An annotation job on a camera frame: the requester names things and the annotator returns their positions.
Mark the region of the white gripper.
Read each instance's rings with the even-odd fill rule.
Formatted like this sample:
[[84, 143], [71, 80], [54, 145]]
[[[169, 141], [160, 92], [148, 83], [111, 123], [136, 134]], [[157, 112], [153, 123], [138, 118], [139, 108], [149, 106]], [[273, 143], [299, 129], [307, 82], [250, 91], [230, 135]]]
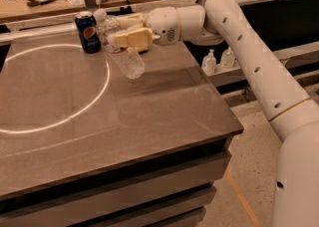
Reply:
[[124, 29], [107, 37], [108, 43], [118, 48], [146, 49], [153, 42], [160, 45], [172, 45], [179, 41], [180, 25], [177, 10], [173, 7], [155, 8], [146, 17], [143, 13], [117, 16], [116, 19]]

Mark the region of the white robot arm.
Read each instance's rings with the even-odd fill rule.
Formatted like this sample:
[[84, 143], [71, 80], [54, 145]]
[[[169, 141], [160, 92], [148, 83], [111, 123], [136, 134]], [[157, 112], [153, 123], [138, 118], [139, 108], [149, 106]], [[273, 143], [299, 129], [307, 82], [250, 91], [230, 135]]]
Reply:
[[119, 48], [175, 44], [204, 32], [226, 41], [282, 141], [271, 226], [319, 227], [319, 106], [252, 29], [237, 2], [156, 8], [119, 22], [120, 30], [107, 36]]

